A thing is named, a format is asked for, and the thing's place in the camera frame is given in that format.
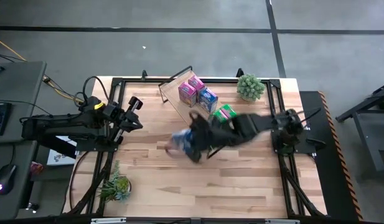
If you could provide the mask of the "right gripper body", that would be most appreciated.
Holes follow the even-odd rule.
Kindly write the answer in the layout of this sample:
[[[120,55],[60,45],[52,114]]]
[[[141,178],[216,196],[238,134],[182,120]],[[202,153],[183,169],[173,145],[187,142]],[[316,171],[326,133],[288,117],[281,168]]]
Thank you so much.
[[[220,121],[216,116],[207,120],[205,129],[192,130],[191,147],[200,152],[212,147],[236,146],[239,134],[233,128],[232,119]]]

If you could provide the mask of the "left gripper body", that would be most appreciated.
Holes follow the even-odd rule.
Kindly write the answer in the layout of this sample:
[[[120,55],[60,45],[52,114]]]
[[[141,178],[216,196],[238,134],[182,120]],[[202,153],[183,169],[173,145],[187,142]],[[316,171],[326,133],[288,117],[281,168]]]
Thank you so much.
[[[136,98],[135,96],[132,96],[129,101],[129,107],[126,111],[121,110],[118,117],[116,118],[114,124],[115,124],[115,135],[113,136],[113,142],[117,144],[121,144],[123,141],[123,133],[127,132],[130,133],[131,131],[123,131],[119,128],[119,125],[121,122],[126,121],[125,119],[125,113],[126,112],[134,112],[135,110],[140,110],[143,105],[143,102]]]

